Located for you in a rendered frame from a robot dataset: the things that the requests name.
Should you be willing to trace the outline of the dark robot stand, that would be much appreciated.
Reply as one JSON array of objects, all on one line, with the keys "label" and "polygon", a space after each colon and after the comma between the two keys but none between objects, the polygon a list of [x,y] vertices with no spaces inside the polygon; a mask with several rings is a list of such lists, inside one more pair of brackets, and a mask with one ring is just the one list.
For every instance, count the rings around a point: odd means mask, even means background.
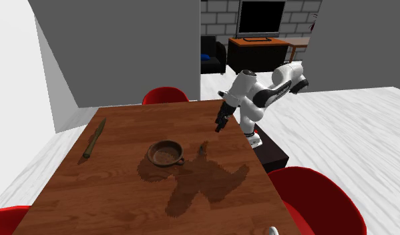
[{"label": "dark robot stand", "polygon": [[266,173],[285,168],[289,160],[288,155],[266,135],[258,124],[256,124],[254,128],[257,131],[256,134],[258,134],[262,140],[262,145],[254,148],[254,152]]}]

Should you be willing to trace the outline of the dark cabinet with orange top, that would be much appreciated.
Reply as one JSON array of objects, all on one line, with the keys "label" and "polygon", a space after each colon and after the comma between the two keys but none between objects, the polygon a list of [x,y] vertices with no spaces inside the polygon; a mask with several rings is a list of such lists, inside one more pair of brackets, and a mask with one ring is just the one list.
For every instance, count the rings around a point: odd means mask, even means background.
[{"label": "dark cabinet with orange top", "polygon": [[228,40],[227,65],[236,73],[243,69],[253,72],[270,72],[281,66],[286,58],[289,43],[271,38],[271,41]]}]

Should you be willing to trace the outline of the red chair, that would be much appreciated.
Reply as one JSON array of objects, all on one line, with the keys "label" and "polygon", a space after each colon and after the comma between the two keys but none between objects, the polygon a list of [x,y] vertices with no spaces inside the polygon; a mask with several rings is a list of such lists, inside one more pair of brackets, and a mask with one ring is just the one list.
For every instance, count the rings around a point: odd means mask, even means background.
[{"label": "red chair", "polygon": [[271,171],[268,177],[301,235],[367,235],[356,205],[325,175],[293,166]]},{"label": "red chair", "polygon": [[157,87],[149,91],[143,98],[142,104],[174,103],[189,101],[186,94],[176,87]]},{"label": "red chair", "polygon": [[0,235],[12,235],[30,206],[0,208]]}]

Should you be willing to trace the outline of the light wooden side table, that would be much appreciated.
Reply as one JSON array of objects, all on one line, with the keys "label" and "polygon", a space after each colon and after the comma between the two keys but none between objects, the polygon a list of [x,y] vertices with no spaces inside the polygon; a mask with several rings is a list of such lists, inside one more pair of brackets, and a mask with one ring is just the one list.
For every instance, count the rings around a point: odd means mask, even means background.
[{"label": "light wooden side table", "polygon": [[309,37],[286,37],[281,38],[281,41],[288,43],[292,48],[290,53],[289,62],[292,63],[297,48],[307,48],[310,38]]}]

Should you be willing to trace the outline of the black flat screen television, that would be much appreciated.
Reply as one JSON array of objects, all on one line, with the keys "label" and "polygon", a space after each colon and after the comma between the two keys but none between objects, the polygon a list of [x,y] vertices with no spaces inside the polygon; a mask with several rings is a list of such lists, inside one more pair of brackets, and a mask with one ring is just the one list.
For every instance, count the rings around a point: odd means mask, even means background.
[{"label": "black flat screen television", "polygon": [[280,34],[286,0],[240,0],[235,38],[272,41]]}]

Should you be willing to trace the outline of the brown wooden table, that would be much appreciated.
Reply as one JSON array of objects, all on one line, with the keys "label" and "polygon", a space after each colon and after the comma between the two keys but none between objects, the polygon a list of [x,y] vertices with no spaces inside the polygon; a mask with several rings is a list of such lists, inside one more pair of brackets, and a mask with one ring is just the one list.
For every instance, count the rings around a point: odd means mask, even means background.
[{"label": "brown wooden table", "polygon": [[[13,235],[301,235],[237,122],[215,132],[220,106],[99,109]],[[161,140],[183,147],[182,166],[147,159]]]}]

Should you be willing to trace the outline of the olive green stick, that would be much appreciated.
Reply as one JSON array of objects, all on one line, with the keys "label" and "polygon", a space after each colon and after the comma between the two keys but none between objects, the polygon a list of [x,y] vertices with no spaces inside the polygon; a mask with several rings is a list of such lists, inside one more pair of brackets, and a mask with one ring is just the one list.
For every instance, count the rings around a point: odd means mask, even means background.
[{"label": "olive green stick", "polygon": [[99,136],[102,134],[104,126],[106,123],[106,118],[104,118],[101,123],[99,124],[99,126],[97,127],[94,137],[92,139],[92,141],[89,143],[89,145],[87,146],[87,148],[85,149],[82,157],[83,158],[89,158],[91,156],[91,153],[93,151],[93,148],[97,142],[97,139],[99,138]]}]

